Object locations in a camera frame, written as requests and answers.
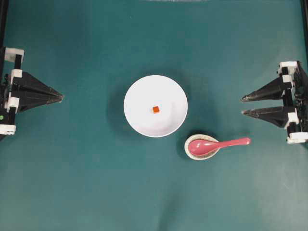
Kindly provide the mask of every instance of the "green mat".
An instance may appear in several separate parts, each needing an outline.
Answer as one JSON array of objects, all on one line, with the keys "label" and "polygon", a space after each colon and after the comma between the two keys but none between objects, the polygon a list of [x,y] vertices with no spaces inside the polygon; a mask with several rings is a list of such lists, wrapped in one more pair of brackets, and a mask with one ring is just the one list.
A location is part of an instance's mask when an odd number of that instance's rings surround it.
[{"label": "green mat", "polygon": [[[308,230],[306,147],[241,115],[281,102],[240,103],[281,61],[308,70],[299,0],[15,0],[4,44],[65,99],[18,114],[0,143],[1,231]],[[151,74],[189,103],[159,139],[123,113]],[[196,133],[253,143],[193,161],[184,142]]]}]

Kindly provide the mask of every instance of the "pink spoon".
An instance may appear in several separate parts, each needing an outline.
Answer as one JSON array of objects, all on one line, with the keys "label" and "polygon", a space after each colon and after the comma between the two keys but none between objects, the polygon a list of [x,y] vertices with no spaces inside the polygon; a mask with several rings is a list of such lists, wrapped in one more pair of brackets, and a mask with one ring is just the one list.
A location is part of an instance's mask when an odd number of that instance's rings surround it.
[{"label": "pink spoon", "polygon": [[235,146],[235,145],[248,145],[250,143],[251,143],[251,139],[248,137],[237,139],[237,140],[232,140],[232,141],[224,141],[224,142],[195,140],[189,144],[188,150],[193,155],[206,155],[216,149]]}]

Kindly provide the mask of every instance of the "white plastic connector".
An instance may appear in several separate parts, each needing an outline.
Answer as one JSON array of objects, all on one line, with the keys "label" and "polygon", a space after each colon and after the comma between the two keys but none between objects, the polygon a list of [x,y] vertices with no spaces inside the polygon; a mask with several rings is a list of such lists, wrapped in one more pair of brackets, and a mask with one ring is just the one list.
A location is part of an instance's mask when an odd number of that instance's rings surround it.
[{"label": "white plastic connector", "polygon": [[11,95],[12,94],[9,93],[9,99],[8,99],[7,103],[5,103],[4,108],[6,109],[7,112],[9,112],[10,107],[15,107],[16,108],[15,113],[17,113],[17,110],[18,110],[18,107],[19,107],[19,98],[12,97]]},{"label": "white plastic connector", "polygon": [[11,71],[11,84],[13,84],[14,78],[21,78],[23,76],[23,71],[20,69],[13,69]]},{"label": "white plastic connector", "polygon": [[291,75],[283,75],[282,76],[282,80],[283,80],[284,83],[290,82],[293,85],[293,79],[292,79]]},{"label": "white plastic connector", "polygon": [[297,61],[287,61],[279,63],[278,74],[281,74],[283,67],[288,67],[289,75],[294,75],[294,72],[297,68]]},{"label": "white plastic connector", "polygon": [[284,129],[287,129],[289,127],[290,123],[296,123],[299,124],[299,119],[297,116],[297,110],[295,109],[295,112],[289,112],[288,113],[288,122],[284,126]]},{"label": "white plastic connector", "polygon": [[293,132],[289,136],[287,143],[305,143],[308,140],[308,132]]},{"label": "white plastic connector", "polygon": [[16,132],[16,125],[0,124],[1,135],[14,135]]},{"label": "white plastic connector", "polygon": [[14,63],[17,54],[22,56],[21,62],[23,62],[24,55],[25,55],[24,50],[17,49],[17,48],[5,48],[4,60]]}]

